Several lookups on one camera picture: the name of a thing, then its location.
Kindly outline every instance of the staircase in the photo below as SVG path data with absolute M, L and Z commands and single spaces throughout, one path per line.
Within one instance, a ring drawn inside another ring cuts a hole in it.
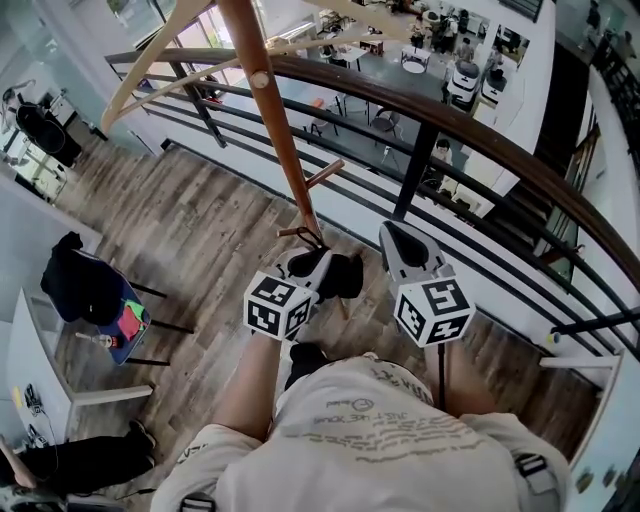
M 578 143 L 589 67 L 556 43 L 547 108 L 534 155 L 564 178 Z
M 563 179 L 578 142 L 588 85 L 589 67 L 556 42 L 549 97 L 534 155 Z M 548 200 L 522 181 L 509 191 L 507 197 L 543 225 L 553 209 Z M 503 228 L 518 243 L 531 249 L 535 247 L 538 241 L 535 233 L 508 214 L 494 208 L 487 219 Z

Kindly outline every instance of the handrail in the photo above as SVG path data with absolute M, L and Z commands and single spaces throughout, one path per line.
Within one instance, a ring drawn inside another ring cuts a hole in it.
M 111 64 L 131 63 L 139 52 L 107 57 Z M 233 58 L 233 50 L 167 49 L 158 62 L 191 62 L 215 65 Z M 609 222 L 578 192 L 540 160 L 498 132 L 447 105 L 399 90 L 362 73 L 348 69 L 336 72 L 336 66 L 290 56 L 272 57 L 277 75 L 301 80 L 382 104 L 418 122 L 436 126 L 447 135 L 478 151 L 508 169 L 527 186 L 540 190 L 582 227 L 624 272 L 640 291 L 640 260 Z

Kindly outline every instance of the wooden railing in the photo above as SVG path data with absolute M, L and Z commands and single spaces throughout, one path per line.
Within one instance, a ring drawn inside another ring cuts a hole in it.
M 108 61 L 112 65 L 132 63 L 137 59 L 138 55 L 139 54 L 137 52 L 113 55 L 108 58 Z M 181 66 L 184 63 L 215 65 L 225 62 L 232 57 L 233 52 L 230 50 L 169 49 L 165 50 L 159 56 L 158 61 L 171 63 L 175 70 L 176 66 L 181 69 Z M 455 169 L 441 160 L 432 158 L 431 151 L 436 142 L 438 133 L 442 132 L 509 170 L 520 180 L 524 181 L 529 188 L 537 191 L 541 196 L 549 198 L 554 205 L 560 208 L 568 217 L 576 222 L 576 224 L 594 241 L 596 241 L 611 257 L 613 262 L 615 262 L 615 264 L 627 276 L 635 289 L 640 291 L 640 261 L 634 252 L 629 248 L 616 230 L 606 221 L 606 219 L 604 219 L 589 202 L 587 202 L 556 173 L 547 168 L 531 154 L 494 130 L 482 125 L 466 114 L 458 112 L 447 105 L 425 96 L 416 94 L 412 91 L 390 87 L 388 84 L 381 82 L 374 77 L 363 75 L 362 73 L 337 68 L 330 64 L 319 63 L 312 60 L 280 56 L 273 57 L 272 63 L 276 75 L 316 84 L 344 93 L 348 96 L 361 98 L 362 100 L 375 103 L 383 108 L 391 109 L 394 112 L 398 112 L 399 114 L 420 123 L 417 138 L 413 144 L 410 144 L 388 134 L 377 132 L 368 125 L 354 122 L 353 119 L 348 117 L 327 112 L 324 109 L 314 108 L 310 105 L 296 101 L 284 100 L 284 104 L 287 109 L 329 121 L 339 127 L 346 128 L 364 137 L 381 142 L 382 144 L 410 156 L 407 172 L 403 175 L 399 171 L 388 166 L 384 166 L 379 161 L 374 161 L 374 159 L 370 159 L 366 155 L 360 154 L 354 151 L 353 148 L 342 145 L 335 140 L 329 140 L 326 137 L 315 135 L 307 132 L 306 130 L 291 127 L 291 132 L 294 137 L 321 147 L 331 153 L 337 154 L 346 160 L 351 160 L 361 164 L 372 172 L 383 175 L 386 178 L 401 184 L 399 194 L 394 195 L 373 183 L 366 182 L 366 180 L 362 180 L 359 177 L 351 176 L 346 171 L 340 171 L 340 176 L 344 179 L 352 181 L 367 191 L 395 204 L 395 209 L 392 215 L 394 218 L 403 219 L 408 212 L 412 213 L 451 235 L 483 257 L 495 262 L 501 268 L 527 285 L 535 293 L 539 294 L 557 307 L 558 310 L 566 314 L 573 322 L 575 322 L 575 324 L 566 324 L 561 322 L 557 317 L 537 304 L 535 300 L 527 297 L 525 294 L 515 289 L 499 277 L 489 275 L 486 269 L 475 264 L 472 259 L 466 258 L 465 256 L 457 253 L 457 251 L 451 247 L 447 247 L 446 245 L 444 246 L 445 252 L 452 254 L 455 253 L 456 258 L 462 259 L 466 264 L 485 275 L 485 277 L 488 277 L 493 282 L 499 284 L 502 288 L 518 297 L 538 314 L 548 319 L 554 326 L 556 326 L 557 330 L 567 332 L 568 335 L 572 336 L 573 339 L 591 353 L 595 355 L 603 355 L 604 349 L 604 355 L 606 355 L 607 353 L 614 353 L 616 351 L 615 347 L 599 332 L 599 327 L 597 327 L 597 325 L 598 322 L 600 322 L 603 327 L 610 329 L 620 342 L 640 360 L 640 352 L 635 347 L 635 340 L 630 340 L 618 328 L 618 325 L 620 324 L 632 323 L 636 330 L 640 332 L 640 322 L 638 322 L 638 320 L 640 320 L 640 315 L 638 312 L 629 309 L 624 301 L 619 297 L 618 293 L 611 288 L 611 286 L 598 274 L 598 272 L 583 261 L 571 247 L 567 246 L 565 242 L 559 240 L 553 233 L 549 232 L 538 219 L 532 218 L 529 213 L 522 210 L 517 204 L 510 201 L 508 198 L 496 194 L 491 189 L 468 176 L 464 172 Z M 177 70 L 176 76 L 180 76 L 180 69 Z M 147 75 L 147 78 L 150 80 L 170 82 L 176 80 L 176 76 L 150 74 Z M 261 144 L 271 145 L 270 140 L 267 137 L 244 127 L 234 125 L 230 122 L 215 120 L 208 112 L 224 112 L 244 120 L 262 123 L 262 119 L 259 115 L 230 107 L 225 105 L 224 102 L 219 104 L 208 101 L 200 96 L 199 91 L 203 90 L 224 91 L 227 94 L 245 97 L 251 96 L 251 91 L 246 88 L 201 81 L 198 82 L 196 86 L 189 86 L 185 90 L 186 94 L 170 95 L 173 100 L 184 102 L 185 105 L 188 105 L 189 103 L 195 105 L 196 112 L 182 108 L 176 104 L 167 104 L 165 102 L 158 101 L 151 102 L 150 105 L 154 108 L 148 109 L 148 111 L 150 114 L 169 119 L 194 130 L 207 133 L 218 140 L 221 146 L 226 144 L 235 145 L 236 147 L 241 147 L 244 150 L 251 151 L 267 159 L 275 158 L 273 155 L 265 153 L 250 144 L 236 140 L 231 135 L 221 134 L 220 129 L 230 132 L 231 134 L 236 133 L 243 137 L 248 137 Z M 140 96 L 144 96 L 144 94 L 152 91 L 148 88 L 139 88 L 138 92 L 140 93 Z M 185 121 L 185 118 L 204 121 L 207 127 L 203 128 L 201 124 L 194 124 L 189 121 Z M 310 155 L 304 151 L 298 151 L 298 156 L 301 160 L 310 162 L 313 165 L 321 167 L 326 167 L 326 165 L 328 165 L 328 162 L 324 162 L 318 157 Z M 443 175 L 454 179 L 459 184 L 468 187 L 473 192 L 493 203 L 495 208 L 503 209 L 509 215 L 517 217 L 519 221 L 526 223 L 552 248 L 559 251 L 563 257 L 567 258 L 576 268 L 580 269 L 584 275 L 587 276 L 616 306 L 618 309 L 617 313 L 607 317 L 589 298 L 573 286 L 571 282 L 560 276 L 556 271 L 550 268 L 540 258 L 534 256 L 530 251 L 515 243 L 499 226 L 493 225 L 489 221 L 478 217 L 474 213 L 470 212 L 468 208 L 465 208 L 464 205 L 452 201 L 451 198 L 439 193 L 436 189 L 430 188 L 429 186 L 421 183 L 423 173 L 427 168 L 435 169 Z M 331 184 L 330 182 L 325 183 L 326 185 L 323 184 L 323 186 L 329 186 L 334 191 L 345 195 L 352 195 L 352 192 L 341 189 L 335 184 Z M 421 197 L 429 198 L 436 204 L 449 209 L 459 218 L 464 219 L 467 223 L 471 224 L 477 231 L 500 244 L 503 248 L 516 255 L 533 269 L 544 274 L 547 278 L 565 290 L 566 293 L 581 303 L 594 318 L 583 318 L 572 308 L 568 307 L 565 302 L 559 300 L 554 294 L 550 293 L 548 289 L 525 275 L 525 273 L 515 268 L 506 260 L 492 253 L 486 247 L 483 247 L 482 244 L 479 244 L 476 240 L 472 240 L 467 235 L 459 232 L 452 225 L 435 218 L 428 212 L 413 205 L 412 199 L 416 194 Z M 358 202 L 360 204 L 368 204 L 363 198 L 359 198 Z M 370 204 L 370 207 L 372 209 L 376 208 L 373 204 Z M 376 210 L 376 212 L 388 215 L 388 212 L 378 210 Z M 593 326 L 593 323 L 589 323 L 588 329 L 580 330 L 579 326 L 584 323 L 584 320 L 594 320 L 596 322 L 596 327 Z M 589 334 L 597 340 L 600 347 L 594 348 L 592 343 L 585 341 L 580 334 L 582 332 L 589 332 Z

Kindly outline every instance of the white box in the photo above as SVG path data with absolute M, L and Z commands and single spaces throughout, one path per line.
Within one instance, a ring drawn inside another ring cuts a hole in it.
M 244 292 L 244 324 L 279 340 L 293 339 L 311 314 L 313 292 L 256 272 Z
M 454 277 L 403 284 L 393 316 L 419 347 L 458 339 L 476 311 Z

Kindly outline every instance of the wooden floor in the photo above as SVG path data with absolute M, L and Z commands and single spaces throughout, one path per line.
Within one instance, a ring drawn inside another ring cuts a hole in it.
M 67 326 L 56 357 L 72 387 L 155 387 L 148 399 L 88 407 L 77 418 L 75 438 L 121 433 L 132 416 L 156 435 L 158 466 L 109 490 L 119 496 L 158 484 L 209 421 L 247 339 L 243 292 L 257 269 L 297 243 L 276 239 L 276 230 L 300 222 L 289 203 L 188 152 L 173 149 L 155 159 L 97 139 L 84 145 L 56 206 L 104 234 L 101 258 L 131 280 L 169 294 L 165 300 L 145 297 L 154 318 L 196 327 L 191 336 L 150 330 L 135 355 L 171 360 L 171 367 L 159 368 L 115 367 L 102 349 L 73 339 L 90 327 Z M 334 250 L 363 251 L 365 288 L 349 301 L 348 321 L 335 302 L 323 306 L 312 323 L 316 339 L 329 357 L 374 350 L 424 378 L 421 351 L 392 320 L 379 254 L 328 225 L 322 229 Z M 517 414 L 570 457 L 594 412 L 596 390 L 568 371 L 542 370 L 538 350 L 480 314 L 465 342 L 500 409 Z M 147 508 L 148 499 L 134 498 L 132 509 Z

